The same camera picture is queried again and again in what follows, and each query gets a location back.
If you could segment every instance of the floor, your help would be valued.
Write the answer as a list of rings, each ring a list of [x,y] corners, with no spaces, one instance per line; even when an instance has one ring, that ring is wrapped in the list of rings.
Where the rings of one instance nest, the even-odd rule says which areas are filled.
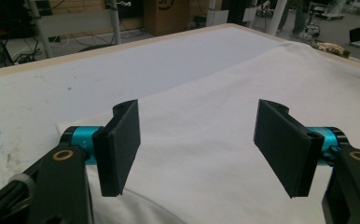
[[[360,14],[350,13],[344,8],[343,10],[343,19],[337,20],[325,20],[315,18],[313,21],[314,24],[318,24],[320,26],[320,35],[317,39],[337,44],[347,49],[351,53],[351,57],[360,58],[360,48],[354,47],[350,45],[349,41],[349,31],[360,27]],[[292,40],[299,41],[297,39],[291,38],[291,30],[294,25],[295,12],[290,12],[287,23],[284,26],[283,30],[277,34],[277,36]],[[264,32],[270,24],[271,15],[260,17],[256,16],[256,19],[253,21],[251,28]],[[113,36],[111,34],[108,35],[88,35],[84,37],[74,38],[69,35],[61,38],[60,42],[54,42],[51,44],[53,48],[53,52],[56,56],[62,56],[72,53],[77,53],[84,48],[96,45],[103,45],[113,43]],[[122,43],[138,41],[141,39],[154,37],[143,30],[134,30],[134,31],[125,31],[121,32],[121,41]],[[42,49],[41,43],[38,43],[36,46],[36,39],[27,38],[27,39],[15,39],[9,40],[7,43],[7,49],[9,51],[10,56],[13,60],[17,61],[19,59],[22,60],[22,57],[27,57],[28,53],[33,52],[34,49]],[[46,58],[45,54],[38,51],[35,55],[36,60],[43,60]]]

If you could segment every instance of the white cloth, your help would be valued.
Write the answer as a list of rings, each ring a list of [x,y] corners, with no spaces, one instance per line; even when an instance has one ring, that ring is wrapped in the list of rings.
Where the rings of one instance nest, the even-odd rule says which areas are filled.
[[[309,198],[288,198],[254,145],[258,99],[290,108],[305,126],[342,129],[360,148],[360,70],[283,43],[255,59],[139,99],[142,144],[124,195],[100,196],[98,223],[325,223],[331,168],[318,167]],[[58,124],[105,125],[111,112]]]

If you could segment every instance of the table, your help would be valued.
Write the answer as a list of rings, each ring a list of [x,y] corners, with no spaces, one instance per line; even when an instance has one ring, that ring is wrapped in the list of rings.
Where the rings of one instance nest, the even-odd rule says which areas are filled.
[[[137,210],[135,213],[142,214],[135,217],[132,215],[132,209],[126,210],[122,206],[121,210],[118,210],[123,214],[123,216],[117,216],[119,220],[127,222],[127,218],[130,218],[128,221],[132,220],[131,222],[148,223],[151,220],[160,220],[165,223],[163,218],[169,216],[171,221],[174,218],[179,223],[221,223],[225,220],[228,223],[244,223],[247,222],[245,218],[254,223],[271,223],[273,220],[277,223],[299,223],[300,221],[321,223],[323,217],[319,202],[329,178],[329,170],[317,170],[315,182],[318,186],[314,185],[309,199],[296,199],[291,202],[286,199],[280,184],[270,173],[269,166],[261,159],[252,141],[253,125],[251,123],[255,120],[256,100],[267,97],[280,100],[279,103],[294,109],[295,117],[302,122],[314,123],[317,126],[327,124],[343,127],[342,130],[351,138],[351,143],[360,147],[360,64],[329,55],[321,58],[319,53],[307,46],[281,41],[247,28],[226,24],[0,69],[0,188],[12,175],[21,172],[57,145],[58,124],[96,116],[109,110],[113,105],[138,98],[142,99],[141,111],[143,109],[145,115],[148,115],[147,117],[141,115],[142,125],[145,125],[142,132],[149,130],[148,133],[142,133],[142,135],[145,134],[146,144],[152,145],[143,146],[142,141],[142,148],[139,149],[141,152],[132,168],[128,184],[131,196],[124,195],[123,198],[114,200],[127,204],[126,200],[135,203],[143,199],[143,205],[153,204],[154,209],[148,206],[146,210],[140,211],[133,207],[132,209]],[[219,99],[219,104],[214,100],[211,102],[212,105],[209,105],[210,97]],[[207,103],[200,102],[200,98],[206,100]],[[242,102],[241,105],[244,107],[235,106],[233,101]],[[170,107],[165,108],[158,102],[164,102]],[[202,127],[210,125],[211,119],[217,120],[215,125],[218,126],[212,126],[215,129],[219,129],[219,124],[227,127],[228,129],[224,129],[227,131],[231,130],[228,124],[233,125],[231,127],[247,125],[244,133],[235,132],[235,135],[248,134],[244,136],[243,139],[247,139],[244,142],[238,142],[237,135],[235,148],[246,147],[249,157],[242,150],[230,150],[229,154],[215,151],[212,154],[212,161],[216,162],[215,155],[220,158],[224,156],[221,163],[215,163],[215,166],[222,168],[219,172],[215,169],[215,172],[218,172],[218,178],[206,176],[210,175],[209,169],[215,167],[205,163],[208,158],[204,156],[209,155],[205,154],[206,151],[203,151],[203,154],[198,154],[197,151],[191,152],[196,153],[191,157],[196,158],[194,161],[189,161],[189,154],[176,154],[178,151],[175,149],[183,150],[187,144],[201,143],[193,142],[195,139],[183,143],[184,139],[180,141],[181,139],[172,138],[171,134],[178,135],[178,133],[172,133],[171,130],[177,130],[182,125],[187,126],[192,123],[187,123],[187,125],[183,123],[180,126],[175,123],[173,129],[156,130],[155,124],[161,124],[164,120],[167,122],[177,120],[177,118],[182,121],[187,120],[182,116],[187,114],[184,113],[185,111],[198,109],[195,106],[196,102],[201,105],[204,112],[208,112],[207,115],[214,111],[217,111],[217,114],[212,117],[206,116],[209,119],[201,121],[200,126],[197,125],[197,130],[193,132],[207,131]],[[185,109],[191,103],[194,106],[191,109]],[[228,124],[222,123],[226,121],[223,117],[232,112],[228,112],[226,107],[223,108],[221,105],[228,108],[234,106],[234,110],[238,111],[233,118],[228,118]],[[238,117],[239,113],[244,114],[247,122],[235,120],[235,118],[241,118]],[[192,119],[192,121],[195,124],[198,119]],[[185,128],[183,126],[177,131],[183,132]],[[215,136],[214,134],[217,133],[212,133],[212,136],[206,134],[203,143],[206,143],[209,137]],[[175,144],[168,143],[172,140],[176,140]],[[220,141],[215,144],[218,145],[207,144],[206,146],[216,148],[220,145]],[[160,146],[173,147],[174,151],[165,155],[165,160],[172,153],[176,154],[179,158],[191,162],[193,167],[201,167],[201,173],[196,172],[196,176],[189,178],[190,182],[186,181],[186,176],[178,176],[178,181],[176,181],[177,178],[171,178],[171,182],[165,182],[171,174],[177,174],[176,170],[184,172],[184,167],[181,166],[181,162],[178,164],[175,162],[178,167],[173,168],[173,163],[163,161],[158,170],[158,167],[154,166],[148,171],[151,172],[150,175],[162,178],[160,187],[155,185],[157,180],[156,183],[148,182],[143,177],[145,175],[143,170],[151,166],[152,161],[157,164],[156,158],[149,157],[154,153],[162,152],[153,150],[152,154],[147,153],[149,148],[153,148],[152,146],[156,147],[154,150]],[[244,166],[245,164],[250,164],[252,170],[247,171],[250,167]],[[166,170],[167,173],[160,174],[159,170]],[[254,176],[253,180],[243,176],[260,170],[265,173]],[[90,180],[96,180],[93,168],[89,172]],[[230,174],[232,178],[227,179],[225,174]],[[196,181],[196,178],[211,181],[209,185],[215,184],[217,187],[203,186],[203,182]],[[236,181],[228,183],[233,186],[229,188],[230,192],[224,190],[223,182],[215,181],[215,179],[233,181],[234,178],[240,178],[242,183]],[[238,198],[237,193],[241,194],[241,191],[235,187],[239,187],[240,184],[245,184],[246,187],[249,183],[250,186],[254,186],[254,189],[261,188],[261,192],[254,195],[254,198],[245,198],[244,195]],[[259,187],[252,183],[267,184]],[[205,189],[206,193],[202,191],[190,193],[192,198],[176,190],[171,191],[173,184],[187,189],[188,193],[192,189],[202,191]],[[96,186],[91,187],[93,197],[98,197]],[[105,218],[110,218],[113,214],[113,211],[104,210],[107,207],[102,206],[102,204],[112,202],[101,203],[98,199],[96,200],[95,203],[101,203],[98,207],[103,209],[97,213],[101,212],[109,216],[99,217],[100,220],[108,220]],[[200,207],[203,202],[208,205],[205,203],[206,207]],[[232,204],[242,204],[242,206],[234,209]],[[305,214],[299,212],[302,206],[308,208]],[[157,215],[155,212],[158,210],[165,213]]]

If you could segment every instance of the metal pole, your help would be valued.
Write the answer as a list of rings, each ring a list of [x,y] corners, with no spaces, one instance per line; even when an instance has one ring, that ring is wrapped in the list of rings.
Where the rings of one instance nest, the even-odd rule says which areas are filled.
[[[46,34],[44,33],[43,22],[41,21],[41,16],[40,13],[38,12],[38,8],[37,5],[35,4],[35,0],[28,0],[28,1],[41,41],[43,41],[44,51],[46,52],[47,58],[53,58],[54,54],[52,53],[51,45],[49,44],[48,41],[48,36],[46,36]]]
[[[120,35],[118,8],[117,8],[116,0],[110,1],[110,17],[111,17],[111,22],[113,24],[114,36],[116,37],[115,43],[119,45],[121,44],[121,35]]]
[[[276,35],[276,31],[279,27],[280,19],[282,18],[285,4],[287,3],[286,0],[278,0],[276,4],[275,13],[273,13],[272,21],[270,22],[270,26],[268,27],[267,34],[269,35]]]

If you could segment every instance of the cardboard box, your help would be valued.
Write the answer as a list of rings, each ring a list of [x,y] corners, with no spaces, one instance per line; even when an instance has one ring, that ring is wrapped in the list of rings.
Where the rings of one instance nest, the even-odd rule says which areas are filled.
[[[189,0],[145,0],[145,30],[168,35],[187,30]]]

